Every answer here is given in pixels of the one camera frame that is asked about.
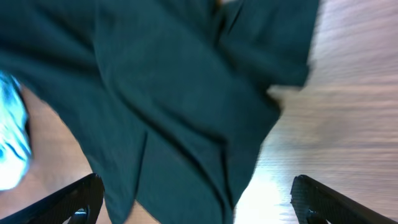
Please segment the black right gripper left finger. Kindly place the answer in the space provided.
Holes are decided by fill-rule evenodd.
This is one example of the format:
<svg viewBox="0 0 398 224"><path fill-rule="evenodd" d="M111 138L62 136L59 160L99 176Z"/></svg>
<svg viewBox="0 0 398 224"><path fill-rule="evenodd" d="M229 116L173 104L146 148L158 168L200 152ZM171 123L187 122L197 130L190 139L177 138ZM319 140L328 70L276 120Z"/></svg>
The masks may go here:
<svg viewBox="0 0 398 224"><path fill-rule="evenodd" d="M92 173L1 219L1 224L95 224L103 198L101 177Z"/></svg>

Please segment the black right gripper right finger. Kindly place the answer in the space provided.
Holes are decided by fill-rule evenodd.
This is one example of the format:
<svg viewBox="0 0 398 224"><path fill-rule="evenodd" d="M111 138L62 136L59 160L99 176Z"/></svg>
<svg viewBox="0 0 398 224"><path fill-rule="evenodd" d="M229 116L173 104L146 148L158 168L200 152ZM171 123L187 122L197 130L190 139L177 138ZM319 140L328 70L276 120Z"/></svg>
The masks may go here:
<svg viewBox="0 0 398 224"><path fill-rule="evenodd" d="M294 178L290 194L300 224L397 224L307 175Z"/></svg>

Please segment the black t-shirt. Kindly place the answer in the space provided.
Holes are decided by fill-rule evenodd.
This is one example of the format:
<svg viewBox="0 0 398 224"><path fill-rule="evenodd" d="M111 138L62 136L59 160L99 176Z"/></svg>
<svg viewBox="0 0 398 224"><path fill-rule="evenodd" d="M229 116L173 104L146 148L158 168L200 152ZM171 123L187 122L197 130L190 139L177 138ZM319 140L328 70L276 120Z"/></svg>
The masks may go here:
<svg viewBox="0 0 398 224"><path fill-rule="evenodd" d="M317 0L2 0L1 70L48 103L103 180L108 215L232 223L304 85Z"/></svg>

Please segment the light blue printed t-shirt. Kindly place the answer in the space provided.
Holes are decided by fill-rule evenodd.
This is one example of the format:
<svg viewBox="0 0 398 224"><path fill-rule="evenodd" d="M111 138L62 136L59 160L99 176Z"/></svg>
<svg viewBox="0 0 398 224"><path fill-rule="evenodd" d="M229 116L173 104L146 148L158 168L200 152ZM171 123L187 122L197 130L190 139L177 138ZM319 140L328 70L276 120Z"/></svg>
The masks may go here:
<svg viewBox="0 0 398 224"><path fill-rule="evenodd" d="M32 151L28 134L29 114L21 97L21 85L1 72L1 190L16 187L29 170Z"/></svg>

